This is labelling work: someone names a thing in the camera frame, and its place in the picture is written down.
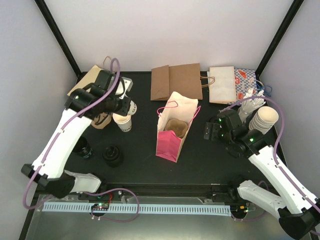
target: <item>white perforated rail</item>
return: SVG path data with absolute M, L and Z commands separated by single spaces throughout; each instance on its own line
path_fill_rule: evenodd
M 90 213 L 94 203 L 86 202 L 45 202 L 43 212 Z M 94 213 L 134 214 L 136 204 L 111 203 L 109 209 L 95 210 Z M 230 206 L 225 205 L 169 205 L 140 204 L 140 214 L 183 214 L 231 216 Z

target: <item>black metal frame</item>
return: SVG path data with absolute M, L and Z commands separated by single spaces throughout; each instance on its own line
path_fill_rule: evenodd
M 44 19 L 46 20 L 48 26 L 50 27 L 54 37 L 56 38 L 58 44 L 60 45 L 65 57 L 69 61 L 75 75 L 77 76 L 78 81 L 80 81 L 86 72 L 82 72 L 72 55 L 62 33 L 60 32 L 56 21 L 54 20 L 50 10 L 45 2 L 45 0 L 34 0 L 37 4 L 39 10 L 41 11 Z M 284 36 L 286 30 L 290 26 L 290 23 L 294 19 L 296 13 L 298 12 L 300 6 L 304 0 L 293 0 L 288 12 L 286 13 L 280 27 L 278 28 L 275 36 L 273 37 L 267 51 L 265 52 L 258 68 L 256 69 L 255 73 L 257 79 L 259 79 L 261 73 L 265 69 L 266 65 L 268 64 L 271 56 L 273 55 L 274 51 L 276 50 L 279 42 L 281 41 L 282 37 Z M 279 156 L 281 159 L 284 160 L 284 155 L 281 150 L 281 146 L 279 146 Z M 216 194 L 215 202 L 223 201 L 228 202 L 228 196 L 225 195 L 226 193 L 226 185 L 155 185 L 155 184 L 126 184 L 126 185 L 114 185 L 109 184 L 109 187 L 125 187 L 129 189 L 134 189 L 134 192 L 139 196 L 165 196 L 165 197 L 198 197 L 198 198 L 207 198 L 210 197 L 212 194 Z M 33 196 L 32 205 L 36 204 L 39 194 L 45 194 L 45 192 L 39 188 L 35 195 Z M 20 240 L 25 239 L 27 236 L 28 228 L 33 216 L 34 210 L 29 210 L 27 217 L 24 222 L 24 226 L 21 231 Z

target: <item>pink bag handle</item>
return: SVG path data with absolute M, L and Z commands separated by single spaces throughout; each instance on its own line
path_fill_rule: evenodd
M 176 106 L 163 106 L 163 107 L 158 108 L 158 110 L 156 111 L 156 113 L 158 114 L 159 117 L 160 117 L 160 112 L 159 112 L 159 110 L 161 110 L 161 109 L 173 109 L 173 108 L 176 108 L 176 107 L 179 106 L 179 104 L 178 104 L 176 101 L 168 101 L 167 104 L 169 104 L 169 103 L 176 103 Z
M 190 125 L 190 123 L 195 119 L 195 117 L 198 115 L 198 113 L 200 112 L 200 109 L 201 109 L 201 106 L 198 106 L 197 109 L 196 109 L 196 111 L 195 111 L 195 114 L 194 114 L 193 118 L 192 118 L 191 121 L 189 122 L 189 125 Z

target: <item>red print on bag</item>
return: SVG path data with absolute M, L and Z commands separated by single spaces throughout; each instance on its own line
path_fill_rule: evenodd
M 240 78 L 238 78 L 237 76 L 235 77 L 235 84 L 240 84 Z
M 243 77 L 243 79 L 247 80 L 247 74 L 245 71 L 238 70 L 238 73 L 241 75 L 241 77 Z
M 238 100 L 244 99 L 244 94 L 242 92 L 239 92 L 237 98 Z

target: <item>black pole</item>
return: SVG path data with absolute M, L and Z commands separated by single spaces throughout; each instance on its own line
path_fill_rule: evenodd
M 276 31 L 276 34 L 274 35 L 272 42 L 270 43 L 268 49 L 266 50 L 258 68 L 255 71 L 255 74 L 260 76 L 267 66 L 272 54 L 276 50 L 280 40 L 286 33 L 290 23 L 294 19 L 296 13 L 298 12 L 301 4 L 304 2 L 304 0 L 293 0 L 288 12 L 286 13 L 280 27 L 278 28 L 278 31 Z
M 53 35 L 55 36 L 55 39 L 58 41 L 65 57 L 68 59 L 75 75 L 78 78 L 81 75 L 80 68 L 79 68 L 74 56 L 72 55 L 64 37 L 62 36 L 62 34 L 58 28 L 58 25 L 56 24 L 56 21 L 54 20 L 54 17 L 51 15 L 51 12 L 50 12 L 45 0 L 34 0 L 34 1 L 37 4 L 38 8 L 40 9 L 44 19 L 48 23 Z

